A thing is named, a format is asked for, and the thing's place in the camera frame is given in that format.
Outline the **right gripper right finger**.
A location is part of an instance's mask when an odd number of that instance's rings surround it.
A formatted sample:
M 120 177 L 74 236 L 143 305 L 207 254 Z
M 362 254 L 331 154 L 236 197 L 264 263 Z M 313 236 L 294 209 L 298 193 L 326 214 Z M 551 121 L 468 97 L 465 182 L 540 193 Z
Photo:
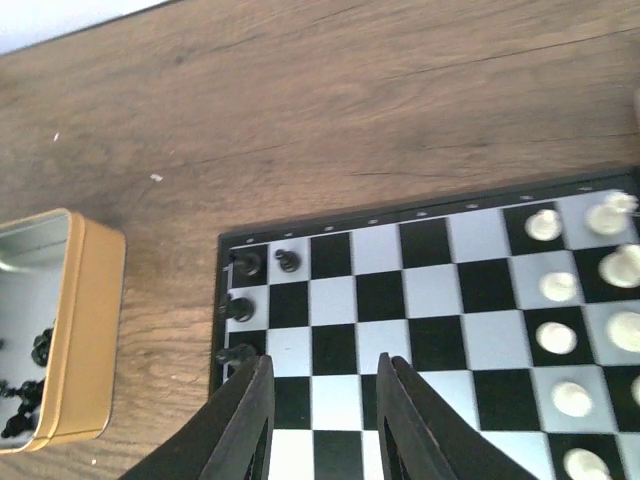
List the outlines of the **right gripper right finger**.
M 379 357 L 377 430 L 386 479 L 528 479 L 402 357 Z

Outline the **black rook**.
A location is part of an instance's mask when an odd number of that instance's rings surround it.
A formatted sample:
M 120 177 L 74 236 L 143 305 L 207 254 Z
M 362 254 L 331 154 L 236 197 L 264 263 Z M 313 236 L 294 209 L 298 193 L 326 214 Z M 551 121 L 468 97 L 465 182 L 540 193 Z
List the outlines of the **black rook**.
M 258 275 L 262 269 L 262 260 L 260 256 L 254 252 L 231 252 L 229 259 L 234 270 L 237 271 L 239 275 L 245 277 L 254 277 Z

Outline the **black knight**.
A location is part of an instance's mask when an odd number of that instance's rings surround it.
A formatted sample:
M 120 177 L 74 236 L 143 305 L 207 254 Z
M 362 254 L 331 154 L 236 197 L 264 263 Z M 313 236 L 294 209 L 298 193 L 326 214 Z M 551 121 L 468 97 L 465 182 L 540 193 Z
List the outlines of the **black knight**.
M 231 294 L 228 294 L 221 306 L 221 313 L 226 319 L 246 322 L 254 316 L 255 304 L 250 298 L 235 298 Z

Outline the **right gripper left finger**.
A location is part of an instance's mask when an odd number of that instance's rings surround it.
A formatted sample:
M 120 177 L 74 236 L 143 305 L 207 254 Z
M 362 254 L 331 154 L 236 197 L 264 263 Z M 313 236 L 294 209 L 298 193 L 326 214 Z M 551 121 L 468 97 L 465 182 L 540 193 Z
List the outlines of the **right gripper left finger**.
M 124 479 L 266 479 L 275 394 L 272 359 L 253 357 Z

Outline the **black pawn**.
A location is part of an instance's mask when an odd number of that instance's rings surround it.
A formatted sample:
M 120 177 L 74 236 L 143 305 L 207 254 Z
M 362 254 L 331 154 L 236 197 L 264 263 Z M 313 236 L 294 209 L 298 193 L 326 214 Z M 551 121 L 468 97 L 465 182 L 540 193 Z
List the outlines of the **black pawn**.
M 300 256 L 293 250 L 277 249 L 274 258 L 285 273 L 293 273 L 300 268 Z

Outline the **black bishop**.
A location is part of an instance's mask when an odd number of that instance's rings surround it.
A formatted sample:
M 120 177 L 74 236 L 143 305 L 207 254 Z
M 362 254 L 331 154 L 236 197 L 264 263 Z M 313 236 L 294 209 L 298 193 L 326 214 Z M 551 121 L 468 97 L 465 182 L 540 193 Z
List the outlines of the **black bishop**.
M 233 369 L 239 368 L 245 361 L 255 357 L 257 351 L 251 344 L 241 343 L 234 347 L 219 350 L 215 355 L 216 362 L 221 366 Z

